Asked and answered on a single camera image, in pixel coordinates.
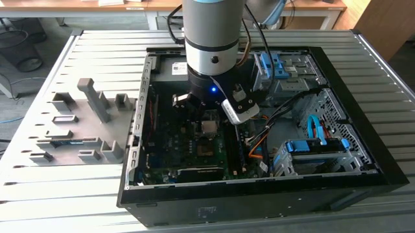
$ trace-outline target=blue latch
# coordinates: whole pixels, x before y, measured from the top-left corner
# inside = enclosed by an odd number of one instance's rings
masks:
[[[280,60],[279,54],[271,54],[272,57],[272,62],[274,62],[274,67],[275,67],[275,78],[276,79],[288,79],[290,78],[290,74],[286,72],[283,64],[284,62]],[[268,54],[266,52],[263,52],[260,54],[260,60],[262,60],[262,65],[263,68],[266,70],[267,73],[267,77],[268,79],[271,78],[271,61],[270,61],[270,57]]]
[[[349,143],[349,140],[346,138],[342,139],[342,144],[345,146],[345,149],[349,150],[350,149],[350,143]]]
[[[292,143],[291,143],[291,142],[287,142],[287,143],[286,143],[286,146],[287,146],[288,152],[294,152]]]

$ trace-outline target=black cable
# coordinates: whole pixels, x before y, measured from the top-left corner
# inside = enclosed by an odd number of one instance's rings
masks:
[[[182,9],[182,4],[176,7],[176,9],[168,14],[167,16],[167,28],[168,28],[168,34],[172,40],[175,41],[175,44],[184,45],[184,39],[178,39],[174,35],[174,32],[171,31],[171,18],[176,14],[176,12]]]
[[[268,92],[271,91],[271,88],[274,87],[274,83],[275,83],[275,64],[274,64],[274,60],[272,60],[272,55],[271,55],[271,51],[270,51],[270,47],[268,47],[268,43],[267,43],[267,40],[266,40],[266,36],[264,36],[264,33],[260,29],[260,26],[259,26],[259,23],[255,19],[255,16],[248,8],[248,5],[246,4],[246,10],[250,14],[250,17],[251,17],[251,20],[256,26],[256,29],[258,29],[258,32],[259,32],[259,35],[260,35],[260,39],[262,39],[262,42],[264,44],[264,47],[266,47],[266,51],[267,51],[267,54],[268,54],[268,58],[270,58],[270,62],[271,62],[271,85],[268,87]]]
[[[271,126],[271,124],[274,124],[275,119],[280,116],[278,113],[279,113],[279,111],[282,110],[282,108],[283,108],[284,106],[291,105],[298,99],[303,98],[304,96],[318,94],[320,91],[322,91],[322,88],[311,88],[308,91],[302,91],[302,92],[296,93],[296,94],[276,108],[276,110],[274,111],[274,113],[271,114],[271,116],[270,116],[270,118],[268,118],[268,120],[267,120],[267,122],[266,122],[266,125]]]
[[[286,25],[286,17],[282,17],[282,23],[280,23],[279,29],[284,29],[284,25]]]
[[[295,6],[292,0],[290,0],[290,2],[291,2],[291,7],[292,7],[292,10],[291,10],[291,13],[290,13],[290,20],[287,22],[287,25],[283,25],[282,29],[286,29],[291,25],[291,23],[294,21],[294,17],[296,16],[296,6]]]
[[[8,77],[0,73],[0,75],[6,78],[6,80],[8,81],[8,85],[11,87],[11,94],[12,94],[12,99],[14,101],[18,101],[20,98],[15,98],[15,95],[14,95],[14,87],[12,87],[12,83],[11,83],[11,80],[8,79]]]
[[[274,111],[274,113],[271,114],[270,118],[266,121],[266,127],[263,128],[263,130],[259,132],[258,135],[252,136],[250,139],[247,139],[247,143],[254,142],[258,138],[260,138],[271,129],[271,127],[274,126],[276,119],[284,115],[287,112],[291,111],[292,109],[292,105],[294,102],[303,98],[307,95],[312,95],[312,94],[318,94],[322,91],[323,88],[312,88],[308,91],[302,91],[299,92],[296,95],[294,95]]]

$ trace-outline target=gray plastic part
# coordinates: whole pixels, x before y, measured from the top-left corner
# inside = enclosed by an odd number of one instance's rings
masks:
[[[56,116],[52,119],[52,122],[55,124],[60,124],[60,123],[76,123],[78,122],[78,117],[76,115],[62,115],[62,116]]]
[[[84,137],[83,138],[83,144],[87,147],[100,147],[103,144],[103,141],[99,137]]]
[[[92,162],[100,160],[102,156],[98,154],[96,150],[79,150],[78,157],[84,162]]]
[[[132,104],[127,94],[118,94],[115,96],[115,105],[119,111],[132,109]]]
[[[36,145],[39,146],[40,149],[46,150],[46,149],[54,149],[56,148],[56,146],[54,145],[52,142],[47,141],[42,141],[42,140],[38,140],[36,141]]]
[[[30,159],[36,163],[51,162],[54,160],[54,156],[50,155],[48,152],[31,153]]]
[[[124,151],[122,147],[119,147],[119,144],[116,141],[112,142],[111,147],[108,146],[108,143],[103,141],[100,150],[107,160],[112,163],[120,161],[120,159],[123,158]]]
[[[98,118],[103,123],[111,120],[110,114],[107,113],[106,105],[103,104],[100,97],[94,89],[92,79],[79,79],[78,89],[86,93],[90,106],[98,115]]]
[[[72,138],[74,133],[71,130],[54,130],[54,131],[47,131],[46,137],[50,138]]]
[[[70,104],[75,102],[70,93],[55,93],[52,101],[50,103],[54,104],[56,110],[59,112],[71,112]]]
[[[103,105],[104,105],[104,107],[107,109],[110,105],[108,105],[108,100],[106,98],[106,95],[104,95],[103,91],[98,92],[98,97],[99,97],[99,100],[102,101],[102,103],[103,103]]]

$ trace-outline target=orange wire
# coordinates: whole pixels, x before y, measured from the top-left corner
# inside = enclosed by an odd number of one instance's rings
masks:
[[[259,144],[262,143],[262,141],[267,138],[267,136],[268,136],[268,133],[258,141],[256,145],[254,146],[252,150],[250,151],[248,157],[258,158],[258,157],[252,157],[252,153],[254,153],[255,149],[258,148]]]

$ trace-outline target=table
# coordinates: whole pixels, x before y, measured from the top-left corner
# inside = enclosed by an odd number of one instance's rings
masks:
[[[362,35],[350,31],[267,31],[270,46],[320,46],[410,184],[341,212],[154,228],[164,232],[244,229],[246,232],[406,232],[415,230],[415,95]],[[254,46],[262,45],[251,32]],[[247,41],[242,33],[242,44]],[[167,31],[84,31],[71,36],[0,160],[0,232],[138,232],[144,226],[115,206],[122,165],[36,166],[23,156],[51,92],[78,91],[94,78],[96,91],[139,96],[146,49],[176,46]]]
[[[335,0],[333,4],[323,2],[322,0],[295,0],[295,16],[296,17],[324,17],[320,29],[333,29],[339,14],[347,9],[347,6],[342,0]],[[182,4],[182,0],[151,0],[146,8],[146,16],[148,21],[150,30],[158,30],[158,17],[168,16],[172,10]],[[282,12],[283,17],[291,15],[292,6],[287,4]]]
[[[2,0],[2,17],[92,17],[136,16],[148,2],[130,2],[116,6],[98,6],[98,1],[82,0]]]

